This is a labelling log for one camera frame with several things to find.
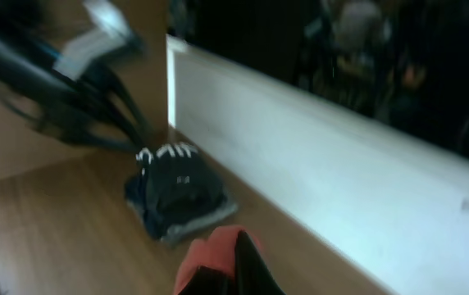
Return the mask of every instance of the wall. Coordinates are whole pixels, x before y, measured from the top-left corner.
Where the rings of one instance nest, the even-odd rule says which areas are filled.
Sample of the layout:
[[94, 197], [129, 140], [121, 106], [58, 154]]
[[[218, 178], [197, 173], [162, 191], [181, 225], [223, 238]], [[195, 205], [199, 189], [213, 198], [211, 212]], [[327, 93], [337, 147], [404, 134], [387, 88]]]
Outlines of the wall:
[[[167, 125], [166, 3], [153, 0], [114, 1], [130, 25], [147, 44], [147, 55], [116, 70], [155, 130]], [[72, 38], [89, 23], [81, 1], [48, 1], [48, 22], [55, 29], [55, 44]], [[25, 122], [0, 106], [0, 179], [83, 155], [88, 150], [67, 147], [35, 134]]]
[[181, 133], [394, 293], [469, 294], [469, 161], [167, 44]]

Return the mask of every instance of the white baseboard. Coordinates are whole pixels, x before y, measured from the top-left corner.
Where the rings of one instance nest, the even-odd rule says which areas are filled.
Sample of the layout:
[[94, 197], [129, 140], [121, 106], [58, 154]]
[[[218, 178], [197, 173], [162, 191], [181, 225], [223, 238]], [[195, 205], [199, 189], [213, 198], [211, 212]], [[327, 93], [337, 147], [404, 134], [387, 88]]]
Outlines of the white baseboard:
[[469, 294], [469, 161], [171, 37], [167, 56], [182, 134], [395, 293]]

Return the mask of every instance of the wooden wall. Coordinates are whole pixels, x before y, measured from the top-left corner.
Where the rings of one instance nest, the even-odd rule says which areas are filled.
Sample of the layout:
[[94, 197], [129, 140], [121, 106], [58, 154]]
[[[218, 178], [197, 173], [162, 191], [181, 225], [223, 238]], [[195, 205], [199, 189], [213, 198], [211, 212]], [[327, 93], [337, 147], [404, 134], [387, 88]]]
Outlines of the wooden wall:
[[[162, 131], [167, 126], [166, 4], [153, 0], [117, 0], [114, 3], [143, 37], [148, 49], [146, 56], [120, 66], [116, 71], [154, 129]], [[73, 24], [75, 27], [88, 21], [78, 0], [51, 0], [48, 10], [52, 13], [48, 18], [50, 25], [59, 28]], [[0, 179], [87, 152], [88, 149], [67, 147], [35, 134], [25, 127], [23, 120], [0, 105]]]

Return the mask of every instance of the black fabric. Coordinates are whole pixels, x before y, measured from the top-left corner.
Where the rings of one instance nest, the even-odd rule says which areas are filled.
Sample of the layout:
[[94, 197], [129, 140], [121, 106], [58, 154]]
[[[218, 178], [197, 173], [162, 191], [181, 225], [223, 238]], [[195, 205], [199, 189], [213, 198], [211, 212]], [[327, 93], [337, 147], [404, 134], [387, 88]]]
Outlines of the black fabric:
[[198, 268], [179, 295], [235, 295], [235, 282], [219, 270]]
[[226, 201], [221, 179], [197, 152], [170, 152], [141, 161], [140, 171], [125, 184], [125, 198], [134, 206], [152, 238], [162, 238], [171, 225], [184, 225]]
[[155, 157], [147, 172], [147, 207], [171, 222], [201, 216], [223, 201], [221, 180], [197, 153], [172, 157], [167, 152]]
[[234, 253], [238, 295], [284, 294], [248, 233], [242, 231], [238, 234]]

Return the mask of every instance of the floor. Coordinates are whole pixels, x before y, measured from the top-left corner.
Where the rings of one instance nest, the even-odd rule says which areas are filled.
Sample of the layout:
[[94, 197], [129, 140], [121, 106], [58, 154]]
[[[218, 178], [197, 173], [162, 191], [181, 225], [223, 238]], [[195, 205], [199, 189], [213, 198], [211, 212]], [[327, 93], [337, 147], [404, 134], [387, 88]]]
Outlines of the floor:
[[[228, 171], [212, 166], [241, 205], [226, 223], [245, 225], [261, 239], [286, 293], [385, 293]], [[168, 248], [149, 239], [122, 199], [122, 185], [135, 169], [131, 155], [96, 152], [0, 181], [2, 291], [171, 294], [190, 240]]]

